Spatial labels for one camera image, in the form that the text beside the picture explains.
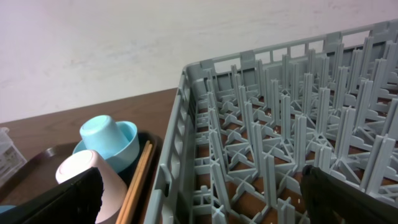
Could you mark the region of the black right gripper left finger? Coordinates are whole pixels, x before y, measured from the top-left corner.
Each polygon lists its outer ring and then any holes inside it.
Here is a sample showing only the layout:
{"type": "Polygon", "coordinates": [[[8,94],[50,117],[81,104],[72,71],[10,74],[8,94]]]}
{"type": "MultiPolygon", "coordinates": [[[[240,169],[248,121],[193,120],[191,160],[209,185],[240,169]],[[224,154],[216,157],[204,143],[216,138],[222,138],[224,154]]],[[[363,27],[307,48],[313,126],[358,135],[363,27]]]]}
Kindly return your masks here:
{"type": "Polygon", "coordinates": [[[1,213],[7,223],[94,223],[101,210],[104,183],[92,167],[38,197],[1,213]]]}

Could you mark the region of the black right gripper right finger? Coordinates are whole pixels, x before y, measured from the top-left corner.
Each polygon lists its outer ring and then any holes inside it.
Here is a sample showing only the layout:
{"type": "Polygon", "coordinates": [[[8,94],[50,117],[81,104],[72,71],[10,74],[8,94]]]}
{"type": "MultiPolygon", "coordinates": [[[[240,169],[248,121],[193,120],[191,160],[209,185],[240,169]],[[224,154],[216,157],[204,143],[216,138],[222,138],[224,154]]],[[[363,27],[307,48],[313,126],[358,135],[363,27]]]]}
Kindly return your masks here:
{"type": "Polygon", "coordinates": [[[318,167],[302,170],[300,190],[312,224],[397,224],[397,208],[357,190],[318,167]]]}

